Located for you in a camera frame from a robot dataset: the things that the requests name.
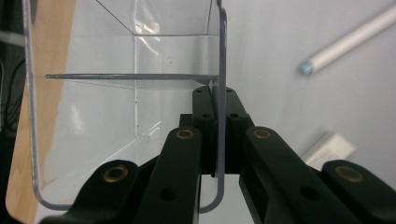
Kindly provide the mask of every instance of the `clear plastic container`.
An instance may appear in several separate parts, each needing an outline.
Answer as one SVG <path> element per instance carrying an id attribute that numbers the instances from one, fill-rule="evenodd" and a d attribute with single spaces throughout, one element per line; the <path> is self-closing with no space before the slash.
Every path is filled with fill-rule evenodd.
<path id="1" fill-rule="evenodd" d="M 211 85 L 219 90 L 218 171 L 201 207 L 216 207 L 225 128 L 220 8 L 211 0 L 24 0 L 33 182 L 43 205 L 67 209 L 107 161 L 141 165 L 157 156 L 179 115 L 191 113 L 191 91 Z"/>

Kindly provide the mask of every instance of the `black cable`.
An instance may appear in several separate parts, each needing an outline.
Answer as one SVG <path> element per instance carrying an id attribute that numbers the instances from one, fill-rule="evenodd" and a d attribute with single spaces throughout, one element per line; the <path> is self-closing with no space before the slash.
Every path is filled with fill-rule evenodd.
<path id="1" fill-rule="evenodd" d="M 5 113 L 4 113 L 4 126 L 2 131 L 12 131 L 12 123 L 8 123 L 8 109 L 11 104 L 11 93 L 12 93 L 12 84 L 14 82 L 15 76 L 17 75 L 19 69 L 21 66 L 25 63 L 25 60 L 23 59 L 20 61 L 17 66 L 14 68 L 14 71 L 11 74 L 11 80 L 9 81 L 9 89 L 8 89 L 8 95 L 7 95 L 7 101 L 6 101 L 6 107 L 5 107 Z"/>

